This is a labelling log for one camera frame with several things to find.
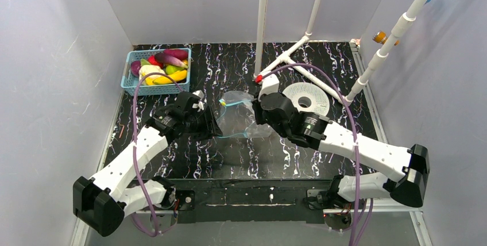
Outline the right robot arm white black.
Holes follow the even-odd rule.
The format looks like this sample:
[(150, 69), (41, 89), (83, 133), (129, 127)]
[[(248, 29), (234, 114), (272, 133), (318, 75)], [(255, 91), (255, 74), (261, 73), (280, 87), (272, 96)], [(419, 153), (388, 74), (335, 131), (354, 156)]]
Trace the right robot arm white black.
[(354, 202), (356, 198), (390, 198), (419, 208), (430, 173), (428, 149), (420, 144), (410, 148), (386, 144), (312, 112), (300, 112), (282, 93), (270, 93), (252, 100), (259, 125), (268, 124), (280, 137), (304, 148), (329, 152), (375, 169), (359, 178), (334, 177), (324, 199)]

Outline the yellow banana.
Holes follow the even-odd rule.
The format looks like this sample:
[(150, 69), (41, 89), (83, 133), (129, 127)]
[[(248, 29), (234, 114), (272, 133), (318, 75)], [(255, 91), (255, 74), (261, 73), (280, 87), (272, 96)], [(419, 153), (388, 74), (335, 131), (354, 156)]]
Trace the yellow banana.
[(158, 77), (158, 75), (146, 76), (142, 84), (144, 86), (154, 86), (154, 80)]
[(164, 85), (164, 84), (170, 84), (172, 82), (179, 83), (184, 81), (187, 75), (188, 75), (187, 70), (181, 70), (167, 76), (156, 75), (156, 77), (152, 80), (152, 82), (154, 85)]

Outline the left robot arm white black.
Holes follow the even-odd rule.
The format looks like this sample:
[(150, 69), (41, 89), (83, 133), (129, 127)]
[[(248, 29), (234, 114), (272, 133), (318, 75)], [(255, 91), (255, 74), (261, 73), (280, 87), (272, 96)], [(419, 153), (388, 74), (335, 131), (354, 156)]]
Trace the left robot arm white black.
[(176, 187), (163, 177), (142, 180), (143, 169), (170, 143), (182, 136), (195, 141), (222, 135), (204, 94), (182, 91), (175, 103), (157, 111), (136, 138), (106, 167), (73, 185), (73, 213), (102, 237), (145, 208), (176, 210)]

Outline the clear zip top bag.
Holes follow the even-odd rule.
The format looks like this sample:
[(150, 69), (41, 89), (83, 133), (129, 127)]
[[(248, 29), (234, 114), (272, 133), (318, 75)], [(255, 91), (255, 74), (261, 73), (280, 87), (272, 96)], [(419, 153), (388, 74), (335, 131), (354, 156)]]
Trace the clear zip top bag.
[(267, 125), (258, 125), (252, 100), (254, 96), (244, 91), (227, 91), (219, 100), (221, 105), (217, 124), (222, 131), (221, 139), (226, 138), (266, 138), (273, 129)]

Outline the pink purple eggplant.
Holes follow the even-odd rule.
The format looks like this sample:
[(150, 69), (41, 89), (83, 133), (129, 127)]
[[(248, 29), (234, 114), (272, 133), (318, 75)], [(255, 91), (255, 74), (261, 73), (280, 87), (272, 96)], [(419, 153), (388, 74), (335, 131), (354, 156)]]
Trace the pink purple eggplant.
[(159, 64), (167, 64), (167, 65), (172, 65), (172, 66), (185, 68), (185, 69), (188, 68), (188, 66), (184, 62), (182, 62), (180, 59), (178, 59), (174, 56), (168, 55), (166, 53), (157, 53), (154, 55), (154, 59)]

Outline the purple sweet potato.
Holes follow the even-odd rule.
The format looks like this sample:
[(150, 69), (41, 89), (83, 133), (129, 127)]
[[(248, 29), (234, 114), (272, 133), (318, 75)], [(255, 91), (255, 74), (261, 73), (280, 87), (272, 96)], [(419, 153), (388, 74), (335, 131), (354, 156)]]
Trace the purple sweet potato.
[(163, 53), (178, 58), (179, 60), (187, 60), (189, 57), (189, 53), (185, 49), (165, 49)]

